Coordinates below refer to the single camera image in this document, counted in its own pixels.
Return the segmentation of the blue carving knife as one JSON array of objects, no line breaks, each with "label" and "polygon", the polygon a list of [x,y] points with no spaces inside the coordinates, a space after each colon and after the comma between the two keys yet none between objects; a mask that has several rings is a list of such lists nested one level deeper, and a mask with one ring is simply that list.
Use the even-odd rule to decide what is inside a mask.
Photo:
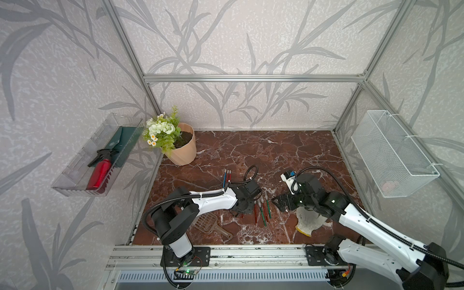
[{"label": "blue carving knife", "polygon": [[228,171],[227,169],[224,170],[224,178],[223,178],[223,183],[222,183],[223,188],[225,187],[226,182],[227,182],[227,173],[228,173],[227,171]]}]

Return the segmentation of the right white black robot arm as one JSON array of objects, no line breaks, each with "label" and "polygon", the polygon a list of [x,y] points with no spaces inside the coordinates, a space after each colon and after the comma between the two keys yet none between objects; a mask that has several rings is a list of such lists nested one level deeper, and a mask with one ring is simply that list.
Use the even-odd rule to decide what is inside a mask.
[{"label": "right white black robot arm", "polygon": [[462,281],[448,281],[449,267],[462,269],[462,263],[447,258],[440,245],[425,245],[368,214],[345,188],[340,192],[328,192],[316,176],[290,170],[283,173],[281,179],[290,191],[272,199],[280,211],[312,210],[377,246],[377,249],[369,248],[360,240],[354,242],[335,234],[317,251],[307,246],[309,259],[332,266],[360,266],[394,281],[404,290],[463,287]]}]

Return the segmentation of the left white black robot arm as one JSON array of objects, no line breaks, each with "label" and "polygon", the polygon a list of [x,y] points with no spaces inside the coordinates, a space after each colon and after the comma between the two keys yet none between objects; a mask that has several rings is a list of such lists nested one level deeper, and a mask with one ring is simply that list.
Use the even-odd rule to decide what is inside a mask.
[{"label": "left white black robot arm", "polygon": [[148,209],[141,223],[177,258],[192,257],[195,251],[187,231],[198,216],[217,210],[251,214],[254,201],[261,193],[254,179],[227,183],[220,189],[206,192],[189,191],[182,186]]}]

